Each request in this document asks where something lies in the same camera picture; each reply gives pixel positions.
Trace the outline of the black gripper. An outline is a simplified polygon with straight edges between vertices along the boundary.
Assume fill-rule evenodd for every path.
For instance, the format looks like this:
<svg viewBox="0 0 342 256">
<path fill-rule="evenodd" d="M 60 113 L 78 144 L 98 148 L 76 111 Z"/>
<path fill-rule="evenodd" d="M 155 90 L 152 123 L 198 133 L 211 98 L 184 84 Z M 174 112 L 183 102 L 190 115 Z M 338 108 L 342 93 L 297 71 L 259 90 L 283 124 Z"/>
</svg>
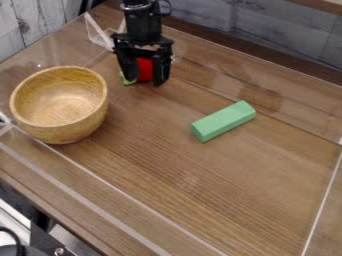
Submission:
<svg viewBox="0 0 342 256">
<path fill-rule="evenodd" d="M 170 78 L 174 41 L 164 36 L 138 40 L 127 33 L 114 33 L 111 39 L 124 79 L 135 82 L 139 76 L 138 58 L 152 58 L 154 85 L 162 86 Z"/>
</svg>

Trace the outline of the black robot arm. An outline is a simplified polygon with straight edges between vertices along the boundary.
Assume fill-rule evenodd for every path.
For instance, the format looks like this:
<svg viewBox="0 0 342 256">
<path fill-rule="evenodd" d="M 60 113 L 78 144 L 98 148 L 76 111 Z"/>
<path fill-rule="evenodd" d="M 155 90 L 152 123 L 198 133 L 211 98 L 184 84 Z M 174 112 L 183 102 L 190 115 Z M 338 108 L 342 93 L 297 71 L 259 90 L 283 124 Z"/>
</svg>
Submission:
<svg viewBox="0 0 342 256">
<path fill-rule="evenodd" d="M 162 35 L 162 17 L 172 9 L 162 11 L 159 1 L 123 0 L 126 32 L 111 35 L 114 53 L 120 66 L 123 83 L 152 82 L 160 86 L 170 78 L 174 41 Z"/>
</svg>

